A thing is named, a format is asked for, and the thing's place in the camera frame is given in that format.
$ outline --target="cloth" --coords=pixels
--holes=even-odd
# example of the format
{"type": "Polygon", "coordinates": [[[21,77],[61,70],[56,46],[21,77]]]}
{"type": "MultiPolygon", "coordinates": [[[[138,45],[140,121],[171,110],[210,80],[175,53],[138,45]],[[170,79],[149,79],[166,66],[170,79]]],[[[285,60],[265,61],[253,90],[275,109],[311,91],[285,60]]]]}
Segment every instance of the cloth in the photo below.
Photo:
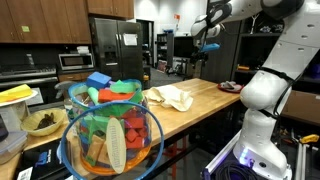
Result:
{"type": "Polygon", "coordinates": [[[182,91],[172,85],[152,87],[147,91],[146,97],[157,101],[163,107],[174,107],[179,111],[187,111],[193,102],[190,92],[182,91]]]}

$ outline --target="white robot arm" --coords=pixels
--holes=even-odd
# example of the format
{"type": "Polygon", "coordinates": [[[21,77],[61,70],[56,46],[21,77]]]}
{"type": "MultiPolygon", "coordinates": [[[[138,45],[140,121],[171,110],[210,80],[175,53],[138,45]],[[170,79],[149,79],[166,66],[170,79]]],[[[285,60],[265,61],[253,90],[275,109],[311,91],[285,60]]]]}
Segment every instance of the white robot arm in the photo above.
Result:
{"type": "Polygon", "coordinates": [[[205,37],[219,34],[219,24],[242,20],[260,11],[284,20],[285,28],[267,60],[241,91],[240,99],[248,110],[233,149],[241,164],[252,166],[254,162],[253,170],[267,179],[292,177],[285,155],[270,138],[292,84],[320,48],[319,3],[317,0],[209,0],[210,11],[198,17],[191,28],[194,39],[205,43],[205,37]]]}

